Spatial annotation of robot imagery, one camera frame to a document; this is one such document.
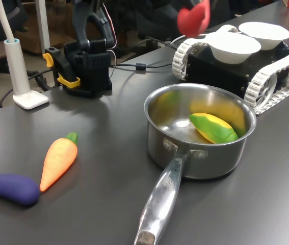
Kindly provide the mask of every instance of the tracked robot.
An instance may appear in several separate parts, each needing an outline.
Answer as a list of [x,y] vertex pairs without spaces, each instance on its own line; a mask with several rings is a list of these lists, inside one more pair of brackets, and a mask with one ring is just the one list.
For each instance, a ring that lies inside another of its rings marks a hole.
[[[217,32],[239,32],[222,26]],[[226,89],[243,98],[257,115],[289,96],[289,47],[259,51],[239,65],[217,61],[205,39],[190,38],[177,49],[172,64],[176,77]]]

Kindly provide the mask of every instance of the orange carrot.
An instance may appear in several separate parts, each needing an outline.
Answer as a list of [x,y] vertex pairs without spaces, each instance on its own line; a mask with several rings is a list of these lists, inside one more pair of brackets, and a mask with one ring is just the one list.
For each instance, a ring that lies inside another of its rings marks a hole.
[[44,160],[41,191],[46,191],[72,165],[77,155],[77,138],[77,133],[71,132],[52,143]]

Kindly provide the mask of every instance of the purple eggplant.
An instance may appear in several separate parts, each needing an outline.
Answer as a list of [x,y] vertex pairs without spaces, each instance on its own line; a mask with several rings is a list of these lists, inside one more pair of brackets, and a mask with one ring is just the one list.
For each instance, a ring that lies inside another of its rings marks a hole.
[[39,185],[25,176],[0,174],[0,197],[23,206],[31,206],[40,197]]

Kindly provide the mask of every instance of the table surface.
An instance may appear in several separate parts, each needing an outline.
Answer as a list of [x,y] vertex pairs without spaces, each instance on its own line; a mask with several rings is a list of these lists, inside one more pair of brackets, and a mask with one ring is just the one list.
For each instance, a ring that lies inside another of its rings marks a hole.
[[[289,29],[289,9],[274,3],[229,23],[250,20]],[[165,47],[130,63],[166,64],[173,54]],[[49,106],[0,109],[0,173],[40,183],[51,143],[70,131],[80,134],[77,160],[37,205],[24,209],[0,200],[0,244],[133,244],[162,171],[147,156],[143,103],[178,80],[170,67],[117,69],[112,80],[112,94],[97,100],[54,89],[46,93]],[[289,244],[288,126],[289,98],[258,117],[230,176],[183,180],[160,244]]]

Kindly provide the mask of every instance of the lamp base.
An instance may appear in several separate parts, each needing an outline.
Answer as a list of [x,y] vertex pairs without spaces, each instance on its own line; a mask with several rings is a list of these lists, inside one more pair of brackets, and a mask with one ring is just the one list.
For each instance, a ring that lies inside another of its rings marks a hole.
[[14,102],[20,107],[30,110],[49,102],[49,98],[43,94],[30,90],[29,92],[13,95]]

